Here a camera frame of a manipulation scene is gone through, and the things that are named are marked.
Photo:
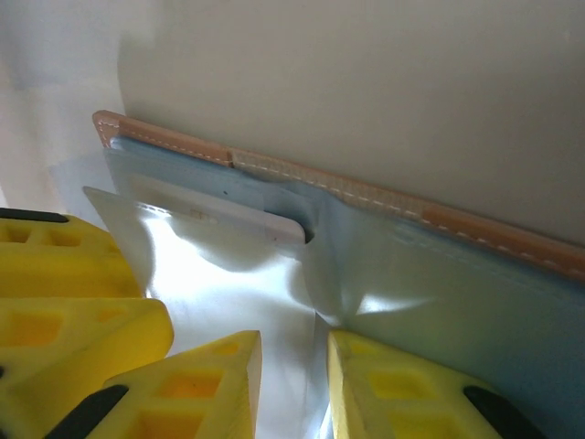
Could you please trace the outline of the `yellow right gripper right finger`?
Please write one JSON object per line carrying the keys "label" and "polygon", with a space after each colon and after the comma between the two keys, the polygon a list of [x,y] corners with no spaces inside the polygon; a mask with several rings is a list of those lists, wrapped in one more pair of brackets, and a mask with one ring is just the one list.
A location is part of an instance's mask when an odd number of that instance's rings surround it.
{"label": "yellow right gripper right finger", "polygon": [[328,334],[336,438],[539,438],[487,383],[344,330]]}

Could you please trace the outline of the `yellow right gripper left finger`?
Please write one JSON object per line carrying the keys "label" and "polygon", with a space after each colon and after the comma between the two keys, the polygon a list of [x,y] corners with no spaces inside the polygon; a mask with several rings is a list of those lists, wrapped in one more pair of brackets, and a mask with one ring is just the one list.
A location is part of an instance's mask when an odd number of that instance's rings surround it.
{"label": "yellow right gripper left finger", "polygon": [[125,372],[80,402],[50,438],[252,438],[261,334],[246,330]]}

